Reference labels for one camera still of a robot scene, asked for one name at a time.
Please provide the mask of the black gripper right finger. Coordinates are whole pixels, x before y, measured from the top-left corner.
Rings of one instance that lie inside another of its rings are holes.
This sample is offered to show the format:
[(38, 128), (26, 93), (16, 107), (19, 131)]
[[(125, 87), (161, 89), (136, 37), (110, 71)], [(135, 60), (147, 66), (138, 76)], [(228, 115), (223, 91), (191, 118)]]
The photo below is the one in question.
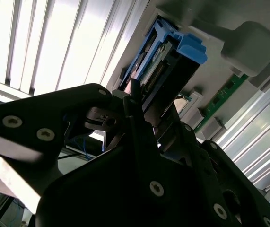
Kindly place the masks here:
[(216, 143), (198, 142), (174, 104), (153, 104), (148, 121), (166, 157), (187, 166), (204, 219), (220, 227), (270, 227), (270, 203)]

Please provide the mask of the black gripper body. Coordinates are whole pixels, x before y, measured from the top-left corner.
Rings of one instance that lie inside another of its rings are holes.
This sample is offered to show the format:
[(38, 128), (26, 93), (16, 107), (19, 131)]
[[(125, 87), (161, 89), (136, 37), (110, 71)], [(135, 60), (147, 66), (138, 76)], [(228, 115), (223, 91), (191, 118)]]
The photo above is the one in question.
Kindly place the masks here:
[(42, 196), (38, 227), (238, 227), (209, 156), (186, 158), (117, 148), (61, 177)]

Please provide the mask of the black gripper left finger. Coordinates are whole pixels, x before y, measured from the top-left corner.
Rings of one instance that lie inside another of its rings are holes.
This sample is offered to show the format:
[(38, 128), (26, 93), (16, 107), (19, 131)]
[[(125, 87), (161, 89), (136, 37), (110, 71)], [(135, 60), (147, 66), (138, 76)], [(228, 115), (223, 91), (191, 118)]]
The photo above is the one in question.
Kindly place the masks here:
[(57, 158), (65, 143), (94, 130), (105, 132), (105, 151), (130, 154), (147, 180), (160, 155), (136, 97), (92, 83), (0, 104), (0, 192), (35, 213), (62, 176)]

